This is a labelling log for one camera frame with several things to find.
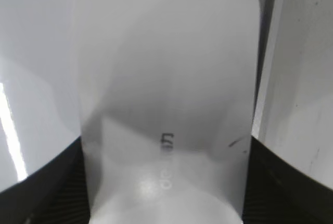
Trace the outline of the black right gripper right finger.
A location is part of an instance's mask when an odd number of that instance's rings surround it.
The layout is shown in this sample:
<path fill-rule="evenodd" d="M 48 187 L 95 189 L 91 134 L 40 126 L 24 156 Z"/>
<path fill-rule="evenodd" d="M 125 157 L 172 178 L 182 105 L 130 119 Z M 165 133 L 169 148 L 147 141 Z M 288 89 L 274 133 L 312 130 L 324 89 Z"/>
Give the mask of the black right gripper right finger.
<path fill-rule="evenodd" d="M 251 139 L 243 223 L 332 223 L 332 189 Z"/>

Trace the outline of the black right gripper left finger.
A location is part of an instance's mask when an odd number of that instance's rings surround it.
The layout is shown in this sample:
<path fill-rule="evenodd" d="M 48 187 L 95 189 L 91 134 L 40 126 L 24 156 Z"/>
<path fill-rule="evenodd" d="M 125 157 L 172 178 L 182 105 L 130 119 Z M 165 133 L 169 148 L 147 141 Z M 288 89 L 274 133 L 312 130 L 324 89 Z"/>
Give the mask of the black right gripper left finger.
<path fill-rule="evenodd" d="M 27 179 L 1 192 L 1 223 L 89 223 L 81 138 Z"/>

